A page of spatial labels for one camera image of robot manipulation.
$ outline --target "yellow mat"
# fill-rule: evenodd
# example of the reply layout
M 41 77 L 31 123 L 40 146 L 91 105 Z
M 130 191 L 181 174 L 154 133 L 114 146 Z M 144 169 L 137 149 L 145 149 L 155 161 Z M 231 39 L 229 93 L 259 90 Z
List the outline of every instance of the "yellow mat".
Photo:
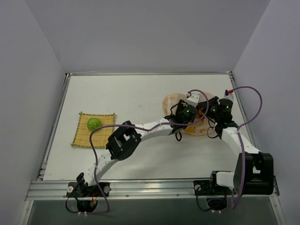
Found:
M 115 123 L 115 114 L 110 115 L 97 115 L 97 114 L 85 114 L 80 112 L 79 113 L 79 121 L 77 130 L 75 133 L 74 140 L 71 146 L 81 147 L 81 148 L 88 148 L 91 149 L 90 145 L 90 134 L 91 131 L 87 128 L 87 122 L 90 118 L 98 118 L 102 125 L 109 125 Z M 93 134 L 93 144 L 95 148 L 105 148 L 107 144 L 108 137 L 114 132 L 114 127 L 107 127 L 96 131 Z

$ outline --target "black bracket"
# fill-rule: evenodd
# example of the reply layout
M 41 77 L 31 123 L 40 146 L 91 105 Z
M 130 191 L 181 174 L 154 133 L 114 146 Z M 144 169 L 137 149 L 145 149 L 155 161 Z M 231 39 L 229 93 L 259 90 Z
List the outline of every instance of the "black bracket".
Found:
M 195 120 L 196 115 L 198 114 L 198 110 L 196 107 L 188 104 L 184 100 L 179 100 L 179 103 L 176 104 L 177 109 L 176 113 L 173 114 L 171 112 L 170 115 L 165 116 L 164 118 L 169 120 L 171 123 L 180 123 L 180 124 L 187 124 L 189 122 L 193 122 Z M 172 134 L 179 133 L 180 131 L 187 128 L 187 126 L 178 126 L 178 125 L 171 125 L 173 128 Z
M 74 182 L 70 182 L 68 184 L 68 188 L 70 188 L 71 190 L 74 190 L 77 186 L 77 182 L 74 181 Z M 110 183 L 109 182 L 100 182 L 99 183 L 100 187 L 102 188 L 102 190 L 104 190 L 106 187 L 109 187 L 109 190 L 110 190 Z M 85 194 L 85 195 L 82 195 L 80 189 L 78 188 L 77 190 L 74 190 L 73 194 L 71 194 L 72 192 L 67 192 L 66 193 L 66 197 L 68 198 L 74 198 L 75 197 L 88 197 L 88 196 L 92 196 L 93 192 L 94 192 L 94 188 L 97 187 L 96 185 L 95 186 L 91 186 L 91 187 L 87 187 L 87 192 L 88 194 Z M 109 196 L 109 192 L 104 192 L 105 196 L 108 197 Z M 94 197 L 103 197 L 103 195 L 101 194 L 101 192 L 99 191 L 98 194 L 96 194 Z
M 194 194 L 198 196 L 207 195 L 231 195 L 231 190 L 227 187 L 214 186 L 211 180 L 194 180 Z
M 217 133 L 220 139 L 222 138 L 223 129 L 238 127 L 238 125 L 232 120 L 232 106 L 233 102 L 229 99 L 219 99 L 217 96 L 215 96 L 209 100 L 209 109 L 206 114 L 206 117 L 211 120 L 214 120 L 217 123 L 215 127 L 215 132 Z M 197 105 L 197 109 L 200 109 L 202 112 L 206 111 L 206 108 L 206 102 L 200 102 Z
M 274 191 L 274 167 L 273 157 L 269 153 L 259 152 L 250 154 L 245 152 L 245 181 L 243 195 L 271 195 Z M 260 173 L 253 173 L 253 167 Z M 242 175 L 242 156 L 238 157 L 236 164 L 233 184 L 234 189 L 238 192 L 241 188 L 240 181 Z
M 130 121 L 123 124 L 132 125 Z M 106 149 L 109 150 L 111 159 L 122 161 L 130 157 L 141 142 L 141 134 L 134 128 L 119 127 L 108 138 Z

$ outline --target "screw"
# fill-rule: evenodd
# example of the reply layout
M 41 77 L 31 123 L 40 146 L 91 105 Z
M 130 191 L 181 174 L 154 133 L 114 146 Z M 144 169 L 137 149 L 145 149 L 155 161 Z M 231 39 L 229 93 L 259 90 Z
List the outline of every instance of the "screw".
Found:
M 201 190 L 201 185 L 200 185 L 200 184 L 196 184 L 195 187 L 194 187 L 194 189 L 195 189 L 195 190 L 198 189 L 198 191 L 200 191 L 200 190 Z
M 103 188 L 103 191 L 104 191 L 105 193 L 108 193 L 110 190 L 111 190 L 111 188 L 110 188 L 109 186 L 105 186 L 105 187 Z
M 74 190 L 74 188 L 73 188 L 72 186 L 69 186 L 69 187 L 67 188 L 67 192 L 68 192 L 68 193 L 71 193 L 73 190 Z

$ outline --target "white table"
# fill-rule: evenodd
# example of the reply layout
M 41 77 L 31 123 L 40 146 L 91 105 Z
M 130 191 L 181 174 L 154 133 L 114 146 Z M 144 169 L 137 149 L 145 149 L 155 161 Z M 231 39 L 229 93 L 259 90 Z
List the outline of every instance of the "white table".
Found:
M 91 149 L 71 147 L 79 112 L 116 113 L 116 123 L 142 124 L 164 116 L 162 100 L 171 93 L 201 89 L 222 97 L 232 89 L 229 75 L 94 75 L 71 76 L 57 125 L 44 180 L 75 180 L 94 162 Z M 243 118 L 237 101 L 237 124 Z M 248 134 L 242 129 L 245 137 Z M 142 142 L 133 155 L 116 163 L 104 180 L 206 178 L 213 170 L 234 171 L 236 156 L 226 143 L 207 136 L 158 137 Z

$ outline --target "gray wall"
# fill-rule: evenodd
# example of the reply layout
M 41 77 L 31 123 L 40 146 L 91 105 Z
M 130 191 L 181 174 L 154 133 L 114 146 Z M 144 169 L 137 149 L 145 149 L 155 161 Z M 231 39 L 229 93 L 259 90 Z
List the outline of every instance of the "gray wall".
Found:
M 228 71 L 270 0 L 26 0 L 65 72 Z
M 237 85 L 262 94 L 260 116 L 252 123 L 262 151 L 275 161 L 280 201 L 288 224 L 300 224 L 300 1 L 271 0 L 233 71 Z M 248 117 L 258 97 L 240 91 Z
M 0 223 L 16 224 L 36 179 L 64 81 L 23 0 L 0 1 Z

